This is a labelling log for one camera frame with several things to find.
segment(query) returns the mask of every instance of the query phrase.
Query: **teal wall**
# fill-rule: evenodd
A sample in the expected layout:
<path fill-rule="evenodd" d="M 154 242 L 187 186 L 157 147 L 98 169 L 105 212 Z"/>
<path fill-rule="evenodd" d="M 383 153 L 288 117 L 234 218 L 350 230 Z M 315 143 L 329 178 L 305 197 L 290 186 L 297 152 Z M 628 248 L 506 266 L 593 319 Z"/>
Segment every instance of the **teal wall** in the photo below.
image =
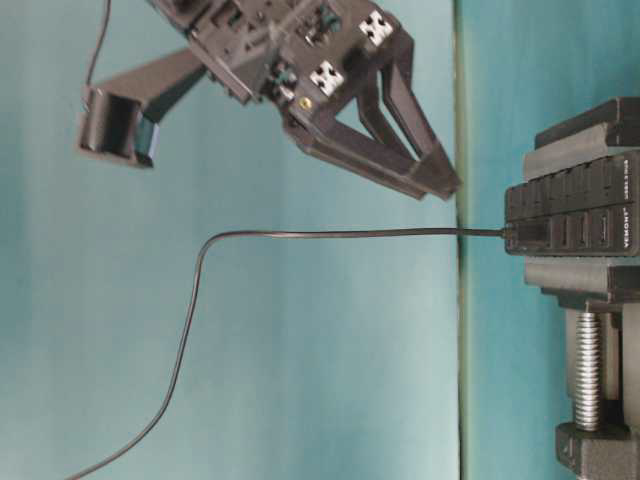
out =
<path fill-rule="evenodd" d="M 450 2 L 382 3 L 417 37 L 415 87 L 453 152 Z M 273 109 L 243 109 L 207 82 L 164 122 L 153 172 L 77 155 L 100 10 L 0 7 L 2 479 L 61 478 L 150 418 L 208 235 L 455 223 L 453 202 L 302 156 Z M 96 77 L 181 45 L 144 2 L 115 0 Z M 457 478 L 455 247 L 222 244 L 167 417 L 95 478 Z"/>
<path fill-rule="evenodd" d="M 640 95 L 637 0 L 459 0 L 464 223 L 502 225 L 533 137 L 611 97 Z M 523 260 L 463 243 L 466 478 L 574 478 L 555 461 L 571 418 L 556 301 L 523 286 Z"/>

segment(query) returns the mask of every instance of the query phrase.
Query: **usb port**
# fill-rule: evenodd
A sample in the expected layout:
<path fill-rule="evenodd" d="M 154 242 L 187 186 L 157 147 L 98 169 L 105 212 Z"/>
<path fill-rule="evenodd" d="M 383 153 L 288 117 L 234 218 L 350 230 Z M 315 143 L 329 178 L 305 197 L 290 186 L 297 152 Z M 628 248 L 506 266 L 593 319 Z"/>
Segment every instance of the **usb port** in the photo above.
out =
<path fill-rule="evenodd" d="M 604 212 L 600 216 L 600 245 L 609 246 L 609 212 Z"/>
<path fill-rule="evenodd" d="M 589 214 L 580 215 L 580 247 L 589 246 Z"/>
<path fill-rule="evenodd" d="M 568 215 L 564 217 L 564 222 L 562 226 L 562 246 L 567 248 L 569 246 L 569 242 L 571 237 L 569 236 L 569 232 L 571 229 L 571 217 Z"/>

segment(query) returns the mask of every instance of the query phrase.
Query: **black 3d-printed part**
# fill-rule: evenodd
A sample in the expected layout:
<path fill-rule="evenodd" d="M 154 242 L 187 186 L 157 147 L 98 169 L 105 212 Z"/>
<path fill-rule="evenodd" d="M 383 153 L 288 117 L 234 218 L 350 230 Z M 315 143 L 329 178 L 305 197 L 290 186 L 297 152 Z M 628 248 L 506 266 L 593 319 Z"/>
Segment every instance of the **black 3d-printed part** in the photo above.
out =
<path fill-rule="evenodd" d="M 609 146 L 640 145 L 640 98 L 614 98 L 593 110 L 555 125 L 536 136 L 536 149 L 600 124 L 607 125 Z"/>
<path fill-rule="evenodd" d="M 305 153 L 415 198 L 446 199 L 460 186 L 411 89 L 413 39 L 376 4 L 147 1 L 230 95 L 243 104 L 273 102 L 285 132 Z M 413 152 L 382 113 L 381 98 Z M 352 101 L 370 137 L 336 119 Z"/>

